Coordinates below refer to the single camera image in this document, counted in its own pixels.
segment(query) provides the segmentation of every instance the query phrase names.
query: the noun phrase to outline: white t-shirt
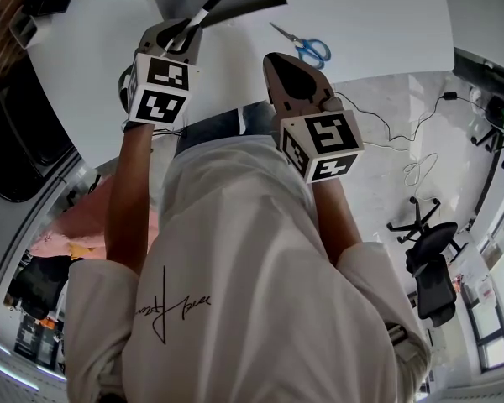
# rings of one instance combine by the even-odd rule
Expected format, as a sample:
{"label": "white t-shirt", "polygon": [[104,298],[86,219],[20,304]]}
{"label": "white t-shirt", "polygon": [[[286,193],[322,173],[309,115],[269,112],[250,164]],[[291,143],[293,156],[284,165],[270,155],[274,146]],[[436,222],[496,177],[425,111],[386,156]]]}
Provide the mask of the white t-shirt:
{"label": "white t-shirt", "polygon": [[419,331],[391,261],[363,243],[334,268],[315,216],[270,138],[180,154],[141,276],[107,260],[71,266],[71,403],[406,400],[429,352],[420,338],[402,356],[392,346],[385,322]]}

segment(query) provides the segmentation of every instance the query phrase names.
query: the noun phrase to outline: white table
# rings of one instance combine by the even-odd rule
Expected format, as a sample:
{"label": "white table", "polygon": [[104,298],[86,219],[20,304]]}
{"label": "white table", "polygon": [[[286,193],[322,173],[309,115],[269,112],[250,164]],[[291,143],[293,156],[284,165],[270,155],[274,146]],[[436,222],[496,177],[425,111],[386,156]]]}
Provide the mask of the white table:
{"label": "white table", "polygon": [[[332,82],[454,66],[446,0],[287,0],[206,29],[202,68],[187,121],[267,98],[262,60],[296,55],[269,22],[305,39],[318,38],[333,58]],[[84,160],[98,166],[118,155],[124,120],[116,83],[144,30],[160,21],[148,0],[73,0],[51,36],[29,50],[50,104]]]}

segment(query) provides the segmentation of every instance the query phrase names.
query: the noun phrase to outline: denim jeans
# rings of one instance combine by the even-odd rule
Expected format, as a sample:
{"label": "denim jeans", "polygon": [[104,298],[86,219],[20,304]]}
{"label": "denim jeans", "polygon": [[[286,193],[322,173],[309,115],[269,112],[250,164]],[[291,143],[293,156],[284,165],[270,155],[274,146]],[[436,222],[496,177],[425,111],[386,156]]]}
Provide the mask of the denim jeans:
{"label": "denim jeans", "polygon": [[[264,135],[275,137],[277,131],[272,126],[275,110],[268,102],[257,102],[243,108],[246,130],[243,136]],[[239,114],[237,109],[221,113],[186,128],[186,136],[179,138],[176,155],[196,146],[216,139],[239,136]]]}

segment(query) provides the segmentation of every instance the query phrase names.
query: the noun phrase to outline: blue scissors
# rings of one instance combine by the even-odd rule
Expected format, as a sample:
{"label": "blue scissors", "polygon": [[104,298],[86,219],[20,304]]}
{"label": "blue scissors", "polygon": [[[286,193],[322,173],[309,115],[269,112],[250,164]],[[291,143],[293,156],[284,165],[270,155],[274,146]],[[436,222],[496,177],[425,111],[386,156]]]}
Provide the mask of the blue scissors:
{"label": "blue scissors", "polygon": [[[321,70],[325,66],[325,61],[329,61],[332,57],[332,54],[330,53],[329,47],[324,44],[321,40],[318,39],[310,39],[310,40],[305,40],[305,39],[299,39],[298,37],[294,36],[293,34],[289,34],[280,27],[274,25],[273,23],[270,23],[276,30],[278,30],[280,33],[282,33],[286,38],[288,38],[291,42],[295,44],[295,49],[297,49],[297,52],[299,53],[299,59],[301,61],[304,61],[305,63],[309,63],[309,61],[306,61],[304,58],[307,57],[309,60],[310,58],[315,60],[317,62],[316,65],[310,64],[312,67]],[[322,50],[318,50],[316,46],[318,45],[322,47]]]}

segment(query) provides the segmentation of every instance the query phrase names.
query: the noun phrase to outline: person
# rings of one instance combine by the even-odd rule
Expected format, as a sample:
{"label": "person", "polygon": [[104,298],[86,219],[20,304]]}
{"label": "person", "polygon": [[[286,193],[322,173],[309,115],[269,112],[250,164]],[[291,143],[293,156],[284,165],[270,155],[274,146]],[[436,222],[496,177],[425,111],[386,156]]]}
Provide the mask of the person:
{"label": "person", "polygon": [[237,110],[188,128],[147,255],[153,126],[125,133],[108,259],[71,266],[71,403],[412,401],[430,353],[388,254],[340,180],[288,165],[273,117],[259,102],[243,135]]}

